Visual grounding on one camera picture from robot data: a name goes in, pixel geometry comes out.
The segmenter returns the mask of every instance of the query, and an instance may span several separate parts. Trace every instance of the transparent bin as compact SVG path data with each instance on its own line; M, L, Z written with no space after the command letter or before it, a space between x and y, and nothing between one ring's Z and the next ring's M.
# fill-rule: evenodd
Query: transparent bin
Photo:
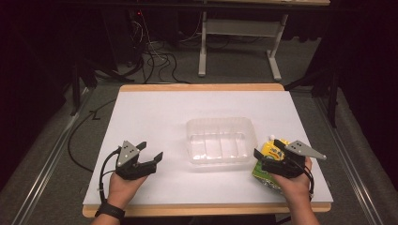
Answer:
M188 121L187 144L193 164L241 163L253 157L257 139L248 118L200 118Z

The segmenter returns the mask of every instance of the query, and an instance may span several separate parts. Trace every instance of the black watch strap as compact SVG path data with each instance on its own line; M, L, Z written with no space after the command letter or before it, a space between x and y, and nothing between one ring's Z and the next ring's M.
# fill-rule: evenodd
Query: black watch strap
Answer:
M120 208L117 208L116 206L108 204L107 202L103 202L96 213L96 217L99 216L100 214L106 214L111 217L122 220L124 218L125 211L123 211Z

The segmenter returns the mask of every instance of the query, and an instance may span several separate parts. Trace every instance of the gray carpet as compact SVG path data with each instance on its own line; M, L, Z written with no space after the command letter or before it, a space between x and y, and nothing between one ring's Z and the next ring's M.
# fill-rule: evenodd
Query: gray carpet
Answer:
M197 77L197 62L199 58L198 46L181 45L178 49L155 46L159 56L161 53L173 53L177 67L175 77L190 83L274 83L270 69L265 59L264 44L268 39L261 39L254 43L232 42L225 48L221 41L211 42L212 49L208 49L207 76ZM277 53L277 62L283 77L282 84L290 83L304 74L318 41L299 43L296 39L283 41ZM161 70L156 67L149 80L150 83L174 82L172 77L173 64ZM120 71L128 68L120 66ZM148 76L151 67L145 65L145 75ZM144 80L140 71L131 76L136 82ZM85 105L80 111L76 127L89 114L109 100L116 98L118 87L122 83L99 80L96 89L85 94ZM343 93L339 92L339 105L336 111L337 129L330 129L324 119L324 112L319 107L322 98L313 98L308 92L310 87L300 87L292 91L292 97L302 124L307 132L310 143L315 149L322 149L328 160L320 161L325 178L334 199L330 212L317 214L323 224L398 224L398 217L394 210L398 207L398 197L389 178L381 169L375 155L360 132L360 128L349 111ZM78 167L69 157L67 143L57 143L57 138L68 127L72 118L71 92L66 93L67 104L48 122L45 129L36 140L11 180L0 193L0 224L11 224L17 216L23 201L29 194L41 169L51 155L55 146L61 146L56 167L45 180L45 188L39 193L37 202L33 203L31 211L27 212L24 224L88 224L91 219L82 215L82 203L88 187L91 173ZM74 158L85 167L93 169L100 150L114 103L101 108L93 116L87 117L70 140L70 150ZM353 189L352 180L347 176L349 171L344 165L344 158L335 142L333 134L337 132L344 147L349 150L348 155L360 176L360 181L371 195L379 218L371 220L366 207L358 199L358 192ZM277 219L287 215L277 215Z

